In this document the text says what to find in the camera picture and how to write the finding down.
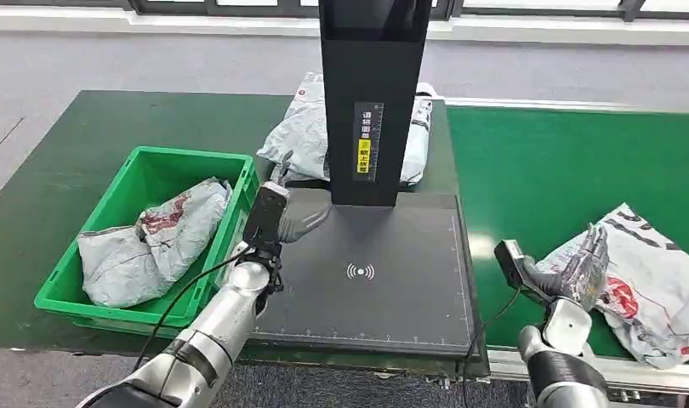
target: black cable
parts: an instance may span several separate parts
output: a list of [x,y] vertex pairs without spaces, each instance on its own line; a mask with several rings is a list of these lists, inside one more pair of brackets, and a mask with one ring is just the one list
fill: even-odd
[[465,376],[467,375],[467,363],[470,362],[470,357],[472,357],[472,352],[475,351],[475,344],[477,344],[477,341],[480,340],[480,337],[482,337],[483,334],[485,334],[485,330],[497,321],[499,318],[501,318],[507,311],[510,309],[510,307],[515,303],[515,300],[517,300],[517,297],[520,296],[520,291],[521,291],[521,286],[517,287],[517,290],[515,290],[515,294],[512,295],[512,298],[505,304],[505,306],[500,309],[500,311],[495,315],[495,317],[491,318],[488,322],[486,322],[482,327],[480,328],[480,331],[477,332],[475,337],[472,339],[472,343],[470,343],[470,347],[467,349],[467,354],[464,355],[464,363],[462,364],[462,401],[464,404],[464,408],[467,407],[467,392],[465,391]]
[[154,329],[151,330],[151,334],[149,335],[149,338],[146,339],[146,343],[144,343],[144,347],[142,348],[142,351],[140,352],[140,356],[137,359],[137,362],[134,364],[134,369],[132,370],[132,372],[135,372],[140,368],[142,360],[144,359],[144,356],[146,354],[146,350],[149,348],[149,343],[151,343],[151,340],[154,339],[154,336],[157,334],[157,331],[159,330],[160,327],[162,327],[162,324],[164,323],[164,319],[167,318],[167,315],[169,315],[169,312],[172,311],[172,309],[174,308],[174,305],[185,294],[185,292],[190,287],[192,287],[192,285],[194,285],[197,281],[199,281],[201,278],[203,278],[204,276],[207,276],[207,275],[211,274],[212,272],[214,272],[215,270],[218,270],[219,268],[236,261],[237,259],[242,257],[244,254],[249,252],[250,249],[252,249],[251,245],[247,246],[247,248],[245,248],[244,251],[239,252],[237,255],[227,259],[226,261],[223,261],[221,263],[217,263],[212,268],[209,268],[209,269],[203,271],[199,275],[195,276],[192,280],[189,281],[189,283],[187,283],[184,287],[182,287],[179,290],[179,293],[177,293],[177,296],[175,296],[174,299],[172,300],[172,302],[169,303],[169,306],[167,307],[166,310],[164,310],[162,317],[160,317],[159,321],[154,325]]

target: metal table edge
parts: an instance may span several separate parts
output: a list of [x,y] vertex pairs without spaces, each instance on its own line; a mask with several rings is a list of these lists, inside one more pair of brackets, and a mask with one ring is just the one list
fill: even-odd
[[689,114],[689,106],[687,105],[662,107],[607,102],[584,102],[577,100],[489,99],[459,97],[445,97],[444,100],[447,107],[466,106],[486,108],[544,109],[552,111],[616,111]]
[[[515,348],[491,347],[490,378],[529,381],[527,368]],[[653,393],[689,394],[689,365],[657,370],[637,361],[595,357],[592,365],[602,373],[611,388]]]

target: gray carpet floor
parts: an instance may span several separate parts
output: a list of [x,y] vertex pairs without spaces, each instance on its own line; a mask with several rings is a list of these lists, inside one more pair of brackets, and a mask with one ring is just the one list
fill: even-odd
[[[321,68],[298,38],[0,32],[0,189],[81,89],[291,94]],[[621,102],[689,110],[689,48],[429,42],[422,81],[446,96]],[[0,407],[74,406],[129,357],[0,350]],[[214,406],[459,407],[422,377],[238,366]],[[523,384],[469,386],[470,407],[520,407]]]

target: package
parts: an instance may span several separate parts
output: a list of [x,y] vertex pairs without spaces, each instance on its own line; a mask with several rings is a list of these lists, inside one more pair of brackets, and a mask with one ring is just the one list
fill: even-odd
[[96,305],[126,308],[159,298],[169,289],[160,283],[157,264],[139,227],[82,232],[77,244],[83,262],[83,289]]
[[178,281],[199,258],[214,236],[230,196],[229,183],[220,184],[212,177],[141,213],[138,224],[164,280]]
[[208,178],[136,225],[82,232],[83,290],[92,303],[127,308],[165,294],[196,261],[224,216],[231,188]]
[[[598,222],[607,231],[606,291],[595,307],[640,362],[666,369],[689,360],[689,255],[622,204]],[[561,272],[585,233],[537,266]]]
[[[400,181],[404,184],[416,184],[423,177],[430,142],[432,98],[436,96],[429,84],[418,84],[418,96],[414,100],[400,176]],[[290,150],[293,155],[289,159],[289,179],[329,181],[325,162],[327,115],[322,74],[307,73],[284,119],[270,132],[257,155],[280,165],[282,158]]]

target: wireless charging symbol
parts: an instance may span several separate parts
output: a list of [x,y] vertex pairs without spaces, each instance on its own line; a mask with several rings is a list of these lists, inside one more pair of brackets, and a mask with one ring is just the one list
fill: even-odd
[[357,276],[364,276],[371,281],[374,278],[374,267],[369,264],[363,269],[357,268],[353,263],[347,265],[347,279],[354,279]]

